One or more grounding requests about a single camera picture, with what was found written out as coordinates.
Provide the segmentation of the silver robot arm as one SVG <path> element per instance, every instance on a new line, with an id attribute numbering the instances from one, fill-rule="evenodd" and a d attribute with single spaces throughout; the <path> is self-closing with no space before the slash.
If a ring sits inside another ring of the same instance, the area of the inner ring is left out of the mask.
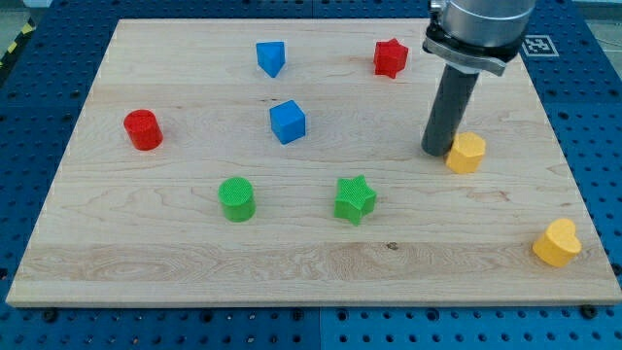
<path id="1" fill-rule="evenodd" d="M 423 49 L 466 74 L 503 74 L 518 53 L 535 0 L 431 0 Z"/>

